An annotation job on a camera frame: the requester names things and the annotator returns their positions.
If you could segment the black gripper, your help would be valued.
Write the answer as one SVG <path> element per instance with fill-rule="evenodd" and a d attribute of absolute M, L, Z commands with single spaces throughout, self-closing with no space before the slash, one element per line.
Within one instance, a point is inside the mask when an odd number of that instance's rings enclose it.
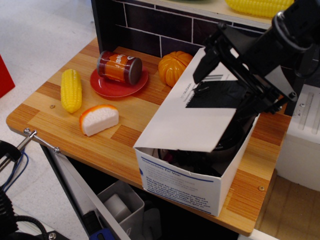
<path fill-rule="evenodd" d="M 271 27 L 260 37 L 250 37 L 220 22 L 206 40 L 205 55 L 193 80 L 199 84 L 222 63 L 249 91 L 237 107 L 237 115 L 274 114 L 284 104 L 298 100 L 281 69 L 297 53 L 298 45 L 278 27 Z"/>

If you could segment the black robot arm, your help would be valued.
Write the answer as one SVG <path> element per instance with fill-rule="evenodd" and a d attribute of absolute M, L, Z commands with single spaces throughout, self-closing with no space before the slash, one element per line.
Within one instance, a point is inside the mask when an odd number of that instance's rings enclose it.
<path fill-rule="evenodd" d="M 260 37 L 247 36 L 220 22 L 205 44 L 193 79 L 200 83 L 222 63 L 248 88 L 250 95 L 237 107 L 240 119 L 262 112 L 275 113 L 298 97 L 282 74 L 281 65 L 296 60 L 320 43 L 320 2 L 296 0 L 279 11 Z"/>

